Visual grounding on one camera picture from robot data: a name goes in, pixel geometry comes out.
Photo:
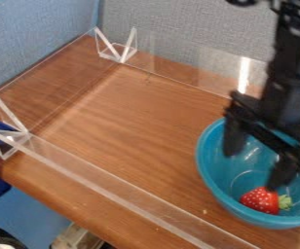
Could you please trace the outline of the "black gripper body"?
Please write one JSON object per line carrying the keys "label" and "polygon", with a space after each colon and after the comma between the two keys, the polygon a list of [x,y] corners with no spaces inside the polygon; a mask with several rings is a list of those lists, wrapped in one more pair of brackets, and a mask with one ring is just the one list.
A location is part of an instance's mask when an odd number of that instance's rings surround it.
{"label": "black gripper body", "polygon": [[297,158],[300,172],[300,122],[281,125],[270,121],[261,113],[261,100],[235,90],[230,93],[226,116],[242,123],[247,137],[258,139],[278,155],[289,153]]}

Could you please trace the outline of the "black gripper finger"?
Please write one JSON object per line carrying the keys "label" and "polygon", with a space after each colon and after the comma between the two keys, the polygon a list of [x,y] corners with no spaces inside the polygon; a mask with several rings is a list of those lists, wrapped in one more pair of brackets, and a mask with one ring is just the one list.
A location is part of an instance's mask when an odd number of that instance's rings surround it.
{"label": "black gripper finger", "polygon": [[226,157],[237,155],[245,146],[247,133],[242,123],[233,117],[225,117],[223,153]]}
{"label": "black gripper finger", "polygon": [[275,191],[282,186],[287,186],[295,177],[297,169],[297,158],[289,153],[278,155],[270,170],[266,189]]}

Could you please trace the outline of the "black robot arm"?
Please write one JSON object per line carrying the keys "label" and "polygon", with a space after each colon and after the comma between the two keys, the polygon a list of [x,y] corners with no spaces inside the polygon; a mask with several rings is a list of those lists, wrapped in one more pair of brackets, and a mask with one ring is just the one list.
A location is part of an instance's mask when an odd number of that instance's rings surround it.
{"label": "black robot arm", "polygon": [[223,153],[229,157],[238,154],[246,139],[254,137],[278,154],[266,183],[273,191],[300,173],[300,0],[226,0],[242,8],[261,1],[270,3],[277,14],[274,57],[262,95],[230,93]]}

